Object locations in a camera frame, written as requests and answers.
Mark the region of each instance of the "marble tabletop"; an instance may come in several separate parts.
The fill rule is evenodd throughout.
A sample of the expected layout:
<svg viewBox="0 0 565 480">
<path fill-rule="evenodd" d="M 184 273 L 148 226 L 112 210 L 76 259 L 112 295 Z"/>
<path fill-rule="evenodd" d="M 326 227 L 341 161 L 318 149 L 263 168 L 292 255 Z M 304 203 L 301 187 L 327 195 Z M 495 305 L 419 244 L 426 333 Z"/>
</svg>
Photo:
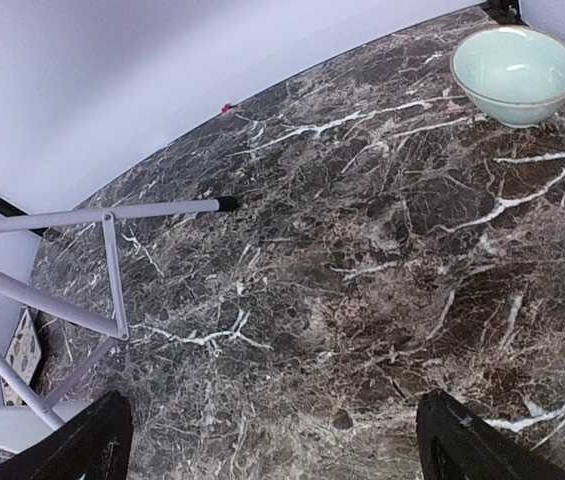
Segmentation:
<svg viewBox="0 0 565 480">
<path fill-rule="evenodd" d="M 480 8 L 363 45 L 177 139 L 82 207 L 236 195 L 118 224 L 131 339 L 70 394 L 131 398 L 130 478 L 415 479 L 442 387 L 565 467 L 565 107 L 486 118 L 449 55 Z M 101 228 L 34 285 L 113 305 Z M 48 391 L 100 341 L 41 319 Z"/>
</svg>

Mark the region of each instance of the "light green bowl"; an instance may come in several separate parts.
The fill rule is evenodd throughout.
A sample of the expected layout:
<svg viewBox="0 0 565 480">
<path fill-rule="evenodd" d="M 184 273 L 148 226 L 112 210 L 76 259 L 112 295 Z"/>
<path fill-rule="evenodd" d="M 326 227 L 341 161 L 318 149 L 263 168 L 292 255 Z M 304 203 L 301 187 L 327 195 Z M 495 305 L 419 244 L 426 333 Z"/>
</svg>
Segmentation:
<svg viewBox="0 0 565 480">
<path fill-rule="evenodd" d="M 565 102 L 565 44 L 530 28 L 470 35 L 453 52 L 451 72 L 480 110 L 509 127 L 537 125 Z"/>
</svg>

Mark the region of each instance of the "marble countertop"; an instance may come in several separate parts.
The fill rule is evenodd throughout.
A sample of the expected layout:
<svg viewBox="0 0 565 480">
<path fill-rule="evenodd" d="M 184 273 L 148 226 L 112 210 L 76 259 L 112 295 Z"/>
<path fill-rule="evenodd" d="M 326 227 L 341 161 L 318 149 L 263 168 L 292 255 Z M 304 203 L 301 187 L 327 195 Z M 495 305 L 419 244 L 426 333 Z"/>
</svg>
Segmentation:
<svg viewBox="0 0 565 480">
<path fill-rule="evenodd" d="M 491 24 L 340 55 L 83 205 L 243 201 L 118 226 L 131 340 L 71 397 L 131 398 L 130 478 L 418 478 L 434 387 L 565 467 L 565 107 L 524 130 L 476 110 L 449 55 Z M 111 315 L 100 227 L 45 241 L 33 283 Z M 99 338 L 42 322 L 46 391 Z"/>
</svg>

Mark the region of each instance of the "metal tube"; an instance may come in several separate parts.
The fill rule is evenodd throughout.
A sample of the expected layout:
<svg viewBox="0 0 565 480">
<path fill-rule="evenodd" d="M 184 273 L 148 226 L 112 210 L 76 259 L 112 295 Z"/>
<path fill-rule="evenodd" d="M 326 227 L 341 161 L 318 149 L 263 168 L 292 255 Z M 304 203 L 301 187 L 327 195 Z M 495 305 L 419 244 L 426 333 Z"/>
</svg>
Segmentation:
<svg viewBox="0 0 565 480">
<path fill-rule="evenodd" d="M 73 370 L 57 387 L 55 387 L 51 393 L 49 393 L 42 402 L 47 408 L 53 408 L 53 406 L 58 403 L 62 397 L 68 393 L 80 379 L 84 376 L 89 369 L 98 363 L 98 361 L 106 355 L 111 348 L 115 346 L 117 340 L 115 338 L 107 338 L 103 344 L 96 348 L 91 355 L 86 357 L 77 367 Z"/>
<path fill-rule="evenodd" d="M 52 409 L 44 405 L 42 399 L 18 376 L 2 355 L 0 355 L 0 376 L 49 427 L 57 430 L 64 425 L 62 419 Z"/>
<path fill-rule="evenodd" d="M 112 318 L 96 315 L 64 300 L 42 293 L 2 272 L 0 272 L 0 293 L 76 325 L 95 330 L 108 337 L 118 337 L 118 329 L 115 320 Z"/>
<path fill-rule="evenodd" d="M 94 210 L 75 210 L 72 212 L 43 213 L 21 217 L 0 218 L 0 233 L 38 228 L 62 227 L 76 223 L 93 223 L 102 220 L 102 215 L 112 213 L 117 219 L 158 217 L 181 213 L 217 212 L 220 202 L 216 199 L 194 200 L 190 202 L 149 203 L 147 205 L 128 205 L 125 207 L 97 208 Z"/>
<path fill-rule="evenodd" d="M 115 320 L 118 326 L 118 338 L 129 338 L 129 327 L 124 308 L 124 295 L 122 293 L 122 279 L 120 276 L 120 263 L 118 262 L 118 244 L 115 239 L 115 218 L 112 213 L 102 216 L 102 229 L 104 231 L 104 249 L 106 263 L 109 267 L 109 282 L 111 283 L 111 296 L 115 307 Z"/>
</svg>

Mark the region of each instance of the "bowl rim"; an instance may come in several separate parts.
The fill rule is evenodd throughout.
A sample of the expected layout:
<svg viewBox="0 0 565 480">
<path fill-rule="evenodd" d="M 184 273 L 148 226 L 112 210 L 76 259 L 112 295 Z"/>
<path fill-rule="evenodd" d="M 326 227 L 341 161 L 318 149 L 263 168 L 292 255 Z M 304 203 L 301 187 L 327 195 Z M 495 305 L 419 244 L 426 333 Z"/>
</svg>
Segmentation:
<svg viewBox="0 0 565 480">
<path fill-rule="evenodd" d="M 472 88 L 468 87 L 462 80 L 460 80 L 460 77 L 458 76 L 457 72 L 455 71 L 455 66 L 453 65 L 453 63 L 454 63 L 453 61 L 455 60 L 455 57 L 456 57 L 460 47 L 462 45 L 464 45 L 468 40 L 475 37 L 476 35 L 480 35 L 480 34 L 486 33 L 486 32 L 496 31 L 496 30 L 502 30 L 502 29 L 529 30 L 531 32 L 534 32 L 534 33 L 537 33 L 539 35 L 550 38 L 551 40 L 557 42 L 559 45 L 561 45 L 565 49 L 565 43 L 562 40 L 560 40 L 559 38 L 557 38 L 556 36 L 551 35 L 550 33 L 546 33 L 546 32 L 542 32 L 540 30 L 536 30 L 535 28 L 531 28 L 531 27 L 528 27 L 526 25 L 494 25 L 494 26 L 489 27 L 489 28 L 483 28 L 483 29 L 478 30 L 477 32 L 473 32 L 471 35 L 465 37 L 459 44 L 457 44 L 455 46 L 455 48 L 453 49 L 453 52 L 451 53 L 451 58 L 449 60 L 449 64 L 450 64 L 450 67 L 451 67 L 451 74 L 453 75 L 453 78 L 458 83 L 458 85 L 460 85 L 465 91 L 470 92 L 471 95 L 475 95 L 476 97 L 479 97 L 483 100 L 488 100 L 489 102 L 495 103 L 497 105 L 503 105 L 503 106 L 515 105 L 515 106 L 525 106 L 525 107 L 542 107 L 542 106 L 551 105 L 551 104 L 560 102 L 562 100 L 565 100 L 565 93 L 562 93 L 558 96 L 551 97 L 548 100 L 542 100 L 540 102 L 507 102 L 506 100 L 499 100 L 497 98 L 489 97 L 488 95 L 484 95 L 482 93 L 476 92 Z"/>
</svg>

